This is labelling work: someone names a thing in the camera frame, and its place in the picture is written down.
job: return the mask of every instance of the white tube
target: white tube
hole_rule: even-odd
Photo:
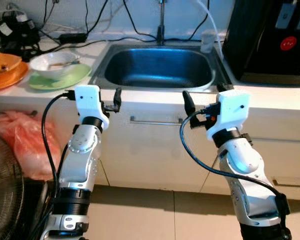
[[[214,18],[212,17],[211,13],[209,12],[208,8],[206,7],[206,5],[204,3],[202,3],[200,0],[197,0],[197,3],[205,10],[205,12],[208,14],[209,18],[211,19],[215,34],[216,34],[216,40],[218,42],[218,46],[219,46],[219,51],[220,51],[220,57],[221,59],[224,58],[224,55],[222,53],[222,48],[221,48],[221,42],[220,42],[220,37],[219,37],[219,33],[217,30],[217,26],[215,24]]]

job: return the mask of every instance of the red logo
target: red logo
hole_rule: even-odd
[[[297,44],[297,39],[294,36],[286,37],[280,45],[281,50],[288,51]]]

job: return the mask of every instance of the fan grille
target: fan grille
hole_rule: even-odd
[[[21,168],[10,147],[0,138],[0,240],[16,230],[24,198]]]

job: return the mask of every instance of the orange bowl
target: orange bowl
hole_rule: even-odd
[[[0,83],[15,75],[16,67],[21,63],[21,57],[0,53]]]

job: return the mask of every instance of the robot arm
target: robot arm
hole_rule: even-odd
[[[226,177],[243,239],[291,240],[291,233],[285,225],[286,214],[290,212],[286,196],[276,191],[268,181],[264,161],[252,148],[249,135],[240,133],[248,118],[250,95],[236,90],[220,92],[217,103],[201,110],[205,121],[197,119],[194,103],[188,92],[183,92],[183,98],[185,111],[191,115],[190,127],[193,129],[204,126],[207,138],[214,141],[218,148],[221,171],[202,162],[199,164]]]
[[[74,89],[79,125],[71,139],[58,179],[58,194],[40,240],[84,240],[88,230],[90,196],[101,155],[101,135],[109,126],[110,114],[119,112],[121,89],[117,88],[114,105],[104,106],[100,89],[94,85]]]

